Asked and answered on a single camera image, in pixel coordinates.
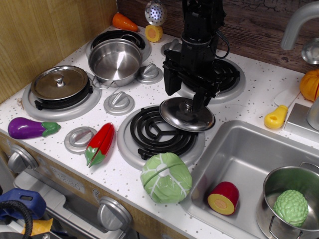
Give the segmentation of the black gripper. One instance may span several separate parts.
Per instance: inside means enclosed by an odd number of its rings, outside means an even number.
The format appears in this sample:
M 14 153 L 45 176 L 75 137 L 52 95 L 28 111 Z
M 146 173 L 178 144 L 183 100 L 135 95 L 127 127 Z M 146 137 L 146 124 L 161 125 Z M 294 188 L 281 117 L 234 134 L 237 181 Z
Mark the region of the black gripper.
M 205 40 L 182 38 L 181 52 L 165 50 L 164 85 L 166 93 L 171 96 L 181 88 L 182 79 L 189 76 L 195 79 L 195 73 L 202 67 L 213 63 L 216 57 L 218 37 L 209 37 Z M 198 111 L 204 104 L 205 98 L 214 98 L 216 93 L 197 87 L 193 96 L 192 109 Z

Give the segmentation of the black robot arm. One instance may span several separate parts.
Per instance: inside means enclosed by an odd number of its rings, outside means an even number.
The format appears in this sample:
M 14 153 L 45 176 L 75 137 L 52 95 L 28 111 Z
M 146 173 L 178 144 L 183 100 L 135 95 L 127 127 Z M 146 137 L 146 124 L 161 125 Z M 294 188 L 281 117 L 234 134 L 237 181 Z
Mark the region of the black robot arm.
M 227 39 L 219 31 L 226 16 L 221 0 L 182 1 L 184 29 L 180 51 L 165 50 L 165 91 L 171 96 L 186 83 L 194 91 L 192 110 L 208 105 L 211 98 L 237 76 L 216 55 L 218 40 Z

